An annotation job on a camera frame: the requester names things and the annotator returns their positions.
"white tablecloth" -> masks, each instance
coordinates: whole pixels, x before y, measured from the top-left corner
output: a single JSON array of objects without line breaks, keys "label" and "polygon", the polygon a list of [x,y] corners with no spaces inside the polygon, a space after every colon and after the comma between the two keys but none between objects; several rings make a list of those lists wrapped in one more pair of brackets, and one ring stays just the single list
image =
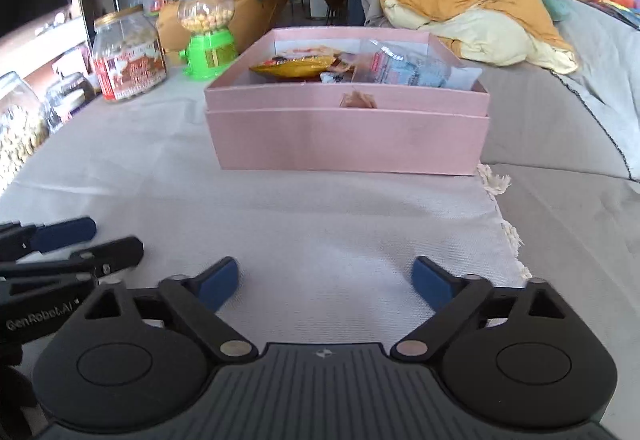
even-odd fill
[{"label": "white tablecloth", "polygon": [[138,236],[145,258],[124,274],[130,287],[236,257],[241,286],[220,315],[258,348],[389,348],[431,314],[408,281],[418,255],[523,283],[478,177],[221,171],[203,88],[174,70],[139,99],[94,101],[25,165],[0,197],[0,221],[89,215],[95,242]]}]

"yellow snack bag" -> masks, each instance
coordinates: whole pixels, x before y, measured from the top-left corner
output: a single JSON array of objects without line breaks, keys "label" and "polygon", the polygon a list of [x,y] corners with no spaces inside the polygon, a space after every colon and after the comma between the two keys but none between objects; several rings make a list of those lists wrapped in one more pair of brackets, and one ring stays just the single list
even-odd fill
[{"label": "yellow snack bag", "polygon": [[268,61],[252,66],[251,70],[283,79],[313,78],[329,70],[340,53],[340,50],[328,46],[286,50]]}]

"snack package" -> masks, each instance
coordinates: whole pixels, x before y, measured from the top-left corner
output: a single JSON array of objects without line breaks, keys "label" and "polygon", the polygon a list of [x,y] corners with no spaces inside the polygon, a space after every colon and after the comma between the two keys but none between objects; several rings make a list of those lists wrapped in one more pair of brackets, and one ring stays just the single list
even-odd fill
[{"label": "snack package", "polygon": [[282,79],[309,79],[319,77],[323,72],[344,74],[353,68],[354,59],[354,54],[328,46],[297,48],[281,52],[268,61],[252,66],[251,70]]},{"label": "snack package", "polygon": [[353,81],[471,90],[481,74],[481,68],[452,67],[435,56],[368,40],[362,43]]},{"label": "snack package", "polygon": [[349,80],[345,80],[344,74],[339,74],[337,72],[322,72],[320,74],[320,80],[323,83],[347,83]]}]

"jar lid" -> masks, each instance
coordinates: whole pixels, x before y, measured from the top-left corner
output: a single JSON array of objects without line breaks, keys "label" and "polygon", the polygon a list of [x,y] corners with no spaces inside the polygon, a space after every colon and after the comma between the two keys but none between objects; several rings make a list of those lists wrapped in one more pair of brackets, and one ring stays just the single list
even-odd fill
[{"label": "jar lid", "polygon": [[121,11],[115,11],[114,13],[105,14],[103,17],[98,18],[94,21],[95,27],[101,27],[114,22],[115,20],[119,20],[130,14],[141,13],[144,11],[144,7],[140,5],[136,5],[133,7],[128,7],[126,9],[122,9]]},{"label": "jar lid", "polygon": [[5,88],[11,87],[13,88],[15,85],[20,84],[22,80],[20,76],[18,76],[15,72],[7,72],[2,77],[0,77],[0,90],[4,90]]},{"label": "jar lid", "polygon": [[68,96],[66,96],[60,104],[56,106],[52,106],[53,111],[57,113],[59,117],[63,117],[67,113],[71,113],[73,110],[82,106],[84,104],[84,91],[83,90],[74,90]]}]

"green gumball machine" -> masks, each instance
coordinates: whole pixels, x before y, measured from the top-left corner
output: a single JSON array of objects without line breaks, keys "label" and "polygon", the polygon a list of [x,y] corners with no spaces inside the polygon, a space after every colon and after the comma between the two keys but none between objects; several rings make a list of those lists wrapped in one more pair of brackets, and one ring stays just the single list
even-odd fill
[{"label": "green gumball machine", "polygon": [[185,75],[195,80],[216,78],[238,57],[236,41],[227,29],[235,10],[234,0],[180,3],[180,24],[191,32],[189,46],[180,53],[188,61]]}]

